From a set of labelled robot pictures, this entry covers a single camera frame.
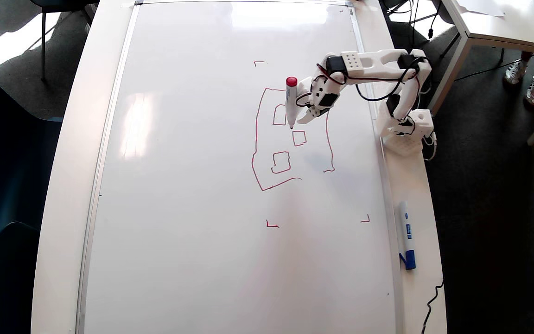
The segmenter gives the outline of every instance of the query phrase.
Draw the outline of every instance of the wire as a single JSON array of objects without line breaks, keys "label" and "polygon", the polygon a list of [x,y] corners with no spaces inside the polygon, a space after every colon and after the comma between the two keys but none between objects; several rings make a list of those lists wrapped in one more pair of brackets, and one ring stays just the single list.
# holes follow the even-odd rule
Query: wire
[{"label": "wire", "polygon": [[[390,8],[386,5],[386,3],[384,2],[384,0],[382,0],[381,2],[382,2],[382,5],[384,6],[384,8],[386,8],[388,11],[392,11],[392,9],[390,9]],[[392,12],[392,13],[408,13],[408,12],[409,12],[409,11],[404,11],[404,12]]]},{"label": "wire", "polygon": [[406,120],[407,118],[409,118],[411,120],[411,124],[413,124],[413,127],[411,128],[411,133],[409,133],[409,135],[413,135],[413,132],[415,131],[415,121],[413,120],[413,118],[411,118],[411,116],[409,116],[409,113],[407,113],[407,116],[405,116],[405,118],[403,119]]},{"label": "wire", "polygon": [[436,295],[434,296],[434,298],[430,299],[430,301],[428,302],[428,315],[426,315],[426,319],[424,320],[424,327],[421,329],[421,334],[424,334],[424,331],[426,331],[426,322],[428,322],[430,313],[432,313],[432,306],[430,306],[430,303],[432,303],[438,297],[438,289],[441,289],[444,285],[445,285],[445,279],[442,279],[442,284],[435,287]]},{"label": "wire", "polygon": [[405,74],[407,74],[407,71],[410,70],[411,68],[413,68],[413,64],[416,64],[420,59],[426,59],[427,61],[430,61],[428,59],[428,57],[417,57],[416,59],[414,59],[410,64],[409,66],[407,66],[407,68],[405,68],[405,70],[403,71],[403,74],[401,74],[400,78],[397,79],[397,84],[394,86],[394,88],[392,89],[392,91],[390,91],[390,93],[388,93],[387,95],[383,96],[383,97],[378,97],[378,98],[374,98],[374,99],[369,99],[368,97],[365,97],[364,95],[362,95],[362,92],[360,91],[360,87],[358,87],[358,85],[356,85],[356,90],[358,91],[358,94],[360,95],[360,97],[362,97],[364,100],[366,101],[371,101],[371,102],[376,102],[376,101],[381,101],[381,100],[384,100],[386,99],[387,97],[391,96],[395,90],[397,90],[397,88],[399,88],[399,84],[401,84],[401,82],[403,82],[403,78],[405,77]]},{"label": "wire", "polygon": [[398,78],[397,79],[384,79],[384,78],[357,78],[357,77],[350,77],[350,76],[345,76],[345,78],[347,79],[352,79],[352,80],[376,80],[378,82],[396,82],[397,80],[399,80]]},{"label": "wire", "polygon": [[420,0],[417,0],[417,5],[415,5],[415,14],[413,15],[413,27],[411,29],[411,49],[415,46],[415,21],[417,20],[417,8],[420,6]]},{"label": "wire", "polygon": [[305,104],[298,104],[298,100],[299,99],[302,99],[303,97],[306,97],[308,95],[312,94],[312,91],[309,91],[308,93],[304,93],[304,94],[301,94],[299,97],[296,98],[296,105],[299,106],[299,107],[306,107],[306,106],[309,106],[310,103],[305,103]]},{"label": "wire", "polygon": [[420,95],[426,95],[427,93],[430,93],[431,90],[432,90],[432,84],[430,84],[430,87],[428,87],[428,89],[426,89],[426,91],[422,91],[420,93]]},{"label": "wire", "polygon": [[[413,8],[413,0],[409,0],[409,22],[408,25],[411,27],[411,9]],[[413,50],[413,31],[411,31],[411,49]]]},{"label": "wire", "polygon": [[434,29],[432,29],[432,27],[434,26],[434,21],[436,21],[438,13],[440,13],[440,6],[442,6],[442,1],[439,2],[438,8],[436,8],[436,15],[434,15],[434,18],[432,19],[432,24],[430,25],[430,29],[428,30],[428,39],[432,39],[432,36],[434,36]]},{"label": "wire", "polygon": [[345,81],[343,81],[342,83],[340,83],[340,82],[338,82],[337,80],[331,78],[331,76],[329,76],[329,74],[327,73],[327,70],[325,70],[324,67],[323,67],[322,65],[320,65],[319,63],[317,63],[316,66],[317,66],[318,69],[324,74],[325,77],[327,77],[328,79],[333,80],[333,82],[335,82],[336,84],[344,85],[344,84],[347,82],[347,78],[345,77],[345,74],[343,75],[343,78],[345,79]]},{"label": "wire", "polygon": [[508,65],[512,65],[514,63],[517,63],[519,61],[521,61],[522,59],[518,59],[518,60],[515,60],[515,61],[511,61],[510,63],[506,63],[504,65],[500,65],[500,66],[496,66],[496,67],[492,67],[490,68],[489,70],[484,70],[484,71],[480,71],[480,72],[475,72],[475,73],[471,73],[471,74],[468,74],[464,77],[460,77],[458,79],[454,79],[455,82],[457,82],[458,80],[462,80],[462,79],[466,79],[466,78],[469,78],[469,77],[472,77],[472,76],[476,76],[477,74],[482,74],[482,73],[485,73],[485,72],[489,72],[489,71],[493,71],[493,70],[497,70],[498,68],[502,68],[502,67],[505,67],[505,66],[508,66]]},{"label": "wire", "polygon": [[430,137],[432,137],[432,144],[428,144],[426,137],[422,137],[422,140],[424,140],[427,146],[434,145],[434,151],[432,152],[432,156],[428,159],[424,158],[425,161],[430,161],[434,159],[434,157],[436,156],[436,149],[438,148],[438,141],[436,140],[436,132],[432,131],[432,135],[430,135]]}]

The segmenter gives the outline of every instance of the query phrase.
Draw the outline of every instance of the whiteboard frame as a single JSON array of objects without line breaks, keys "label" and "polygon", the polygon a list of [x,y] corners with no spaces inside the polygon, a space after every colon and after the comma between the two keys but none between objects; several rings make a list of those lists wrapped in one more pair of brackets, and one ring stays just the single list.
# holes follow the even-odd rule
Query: whiteboard frame
[{"label": "whiteboard frame", "polygon": [[117,73],[114,78],[113,89],[110,93],[110,101],[108,103],[108,110],[106,112],[106,121],[104,122],[104,130],[102,131],[102,140],[100,141],[100,149],[98,151],[98,164],[94,175],[94,184],[92,189],[92,196],[90,199],[88,220],[85,226],[85,235],[83,237],[83,252],[82,264],[80,270],[80,285],[78,287],[78,303],[76,311],[76,332],[83,333],[85,325],[85,296],[88,290],[88,273],[89,261],[92,252],[92,242],[94,236],[94,225],[96,221],[96,211],[98,209],[98,197],[100,197],[100,185],[102,184],[102,172],[104,171],[104,160],[106,159],[106,150],[108,148],[108,138],[110,137],[110,130],[112,128],[114,110],[116,108],[117,99],[119,98],[119,88],[121,87],[121,79],[123,78],[123,71],[127,63],[127,55],[129,47],[131,46],[131,38],[135,30],[135,23],[137,15],[140,13],[140,6],[134,6],[127,26],[127,33],[125,34],[125,42],[121,50],[121,57],[117,67]]},{"label": "whiteboard frame", "polygon": [[[110,101],[108,104],[108,110],[106,113],[106,121],[104,123],[104,129],[102,131],[102,140],[100,142],[100,148],[98,151],[98,163],[95,170],[95,178],[93,182],[92,195],[90,199],[90,206],[88,212],[88,218],[85,228],[85,235],[83,239],[83,252],[80,270],[80,283],[78,287],[78,302],[76,310],[76,333],[83,334],[85,330],[85,302],[87,295],[88,275],[89,275],[89,263],[91,260],[91,249],[94,236],[94,227],[96,219],[96,211],[98,208],[98,197],[100,197],[100,186],[102,184],[102,173],[104,171],[104,161],[106,159],[106,151],[108,148],[108,139],[110,138],[110,131],[112,129],[112,122],[114,118],[114,112],[116,109],[116,103],[119,95],[119,89],[121,88],[121,79],[123,78],[123,71],[125,64],[127,63],[127,55],[129,54],[129,47],[131,46],[131,39],[135,30],[137,17],[140,12],[140,6],[144,4],[160,4],[171,2],[291,2],[291,3],[303,3],[303,4],[324,4],[331,6],[345,6],[348,7],[350,13],[350,19],[352,21],[352,27],[354,28],[354,36],[356,37],[356,45],[359,52],[365,52],[364,44],[362,42],[362,36],[360,34],[360,28],[356,17],[354,5],[345,0],[136,0],[133,4],[133,11],[129,19],[129,25],[127,26],[127,32],[125,34],[125,42],[121,49],[121,56],[117,65],[117,72],[114,78],[114,84],[110,95]],[[372,84],[364,84],[367,95],[369,97],[374,96]],[[375,124],[374,120],[377,117],[377,108],[373,103],[367,103],[370,116],[372,119],[372,127],[374,133]],[[383,140],[379,138],[379,144],[376,146],[377,150],[377,162],[379,164],[380,179],[383,188],[383,198],[386,209],[386,220],[388,228],[388,241],[390,245],[390,255],[393,258],[393,254],[398,254],[398,234],[396,229],[396,222],[394,218],[394,205],[393,197],[390,189],[390,179],[388,177],[388,171],[386,168],[386,159],[384,158]],[[393,275],[394,286],[394,311],[395,311],[395,330],[398,334],[405,332],[404,330],[404,313],[403,313],[403,289],[401,279],[401,265],[398,260],[392,261],[391,271]]]}]

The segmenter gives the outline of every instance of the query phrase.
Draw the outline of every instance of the corner mark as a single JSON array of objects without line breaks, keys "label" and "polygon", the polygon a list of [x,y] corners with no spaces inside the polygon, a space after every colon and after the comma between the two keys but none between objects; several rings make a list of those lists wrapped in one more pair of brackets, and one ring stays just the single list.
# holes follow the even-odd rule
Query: corner mark
[{"label": "corner mark", "polygon": [[269,220],[265,220],[267,222],[267,227],[276,227],[276,228],[280,228],[279,226],[277,225],[269,225]]}]

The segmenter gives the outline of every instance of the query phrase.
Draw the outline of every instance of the red marker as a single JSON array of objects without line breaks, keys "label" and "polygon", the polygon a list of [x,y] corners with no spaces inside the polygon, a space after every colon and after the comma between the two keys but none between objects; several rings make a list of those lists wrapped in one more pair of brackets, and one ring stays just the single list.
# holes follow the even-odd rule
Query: red marker
[{"label": "red marker", "polygon": [[298,95],[298,79],[288,77],[286,79],[286,117],[290,129],[294,128],[296,118],[298,117],[298,106],[296,105],[296,97]]}]

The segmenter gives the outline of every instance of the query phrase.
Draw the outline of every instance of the blue marker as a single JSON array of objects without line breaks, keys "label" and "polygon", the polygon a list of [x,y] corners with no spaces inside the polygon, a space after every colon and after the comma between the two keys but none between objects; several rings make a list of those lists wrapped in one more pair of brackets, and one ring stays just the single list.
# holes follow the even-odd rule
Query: blue marker
[{"label": "blue marker", "polygon": [[413,251],[413,234],[411,234],[411,224],[409,223],[409,215],[407,214],[407,202],[399,203],[399,214],[401,217],[401,224],[403,226],[403,234],[405,235],[405,257],[399,253],[399,257],[405,264],[405,269],[415,269],[415,251]]}]

